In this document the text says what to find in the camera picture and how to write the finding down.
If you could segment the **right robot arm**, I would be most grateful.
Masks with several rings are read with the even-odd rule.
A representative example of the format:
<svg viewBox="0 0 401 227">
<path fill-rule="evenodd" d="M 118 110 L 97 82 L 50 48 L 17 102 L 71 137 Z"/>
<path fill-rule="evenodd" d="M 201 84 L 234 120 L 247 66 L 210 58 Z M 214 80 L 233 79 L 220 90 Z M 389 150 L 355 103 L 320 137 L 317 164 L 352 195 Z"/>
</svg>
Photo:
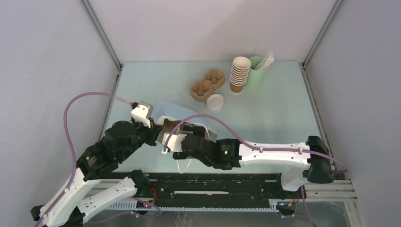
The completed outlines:
<svg viewBox="0 0 401 227">
<path fill-rule="evenodd" d="M 286 198 L 306 183 L 327 184 L 334 181 L 329 150 L 318 136 L 294 144 L 259 144 L 238 139 L 217 141 L 194 134 L 164 135 L 167 151 L 173 158 L 197 159 L 204 165 L 231 170 L 250 165 L 287 166 L 275 184 L 275 192 Z"/>
</svg>

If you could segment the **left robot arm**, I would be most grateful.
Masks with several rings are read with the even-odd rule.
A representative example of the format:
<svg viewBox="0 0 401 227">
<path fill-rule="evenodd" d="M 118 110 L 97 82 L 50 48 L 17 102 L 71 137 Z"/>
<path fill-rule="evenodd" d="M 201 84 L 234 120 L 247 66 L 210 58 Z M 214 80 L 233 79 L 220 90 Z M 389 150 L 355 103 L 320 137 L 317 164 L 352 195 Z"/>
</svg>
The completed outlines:
<svg viewBox="0 0 401 227">
<path fill-rule="evenodd" d="M 44 227 L 81 227 L 122 199 L 146 196 L 150 181 L 142 170 L 129 172 L 116 185 L 96 195 L 86 195 L 142 145 L 156 146 L 162 128 L 153 122 L 147 127 L 134 120 L 114 123 L 76 161 L 72 183 L 66 183 L 47 204 L 31 209 L 33 220 Z"/>
</svg>

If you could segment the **white paper bag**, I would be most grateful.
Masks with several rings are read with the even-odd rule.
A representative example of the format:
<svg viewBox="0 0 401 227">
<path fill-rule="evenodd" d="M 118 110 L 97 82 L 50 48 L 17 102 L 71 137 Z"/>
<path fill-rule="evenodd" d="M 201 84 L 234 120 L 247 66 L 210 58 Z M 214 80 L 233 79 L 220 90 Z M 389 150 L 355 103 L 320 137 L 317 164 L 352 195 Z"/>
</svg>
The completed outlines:
<svg viewBox="0 0 401 227">
<path fill-rule="evenodd" d="M 168 101 L 160 100 L 151 115 L 151 117 L 157 121 L 157 124 L 163 126 L 157 141 L 163 145 L 168 137 L 168 134 L 181 120 L 196 114 L 197 113 L 191 109 Z M 217 134 L 213 131 L 210 125 L 200 117 L 190 119 L 179 126 L 174 133 L 174 136 L 172 136 L 169 140 L 168 147 L 173 145 L 178 138 L 178 134 L 198 134 L 203 138 L 213 142 L 217 140 Z M 198 160 L 191 158 L 175 160 L 173 159 L 174 154 L 174 150 L 172 150 L 170 153 L 161 154 L 157 158 L 157 163 L 153 169 L 153 172 L 183 174 L 189 170 L 193 170 L 193 165 L 201 164 L 201 162 Z"/>
</svg>

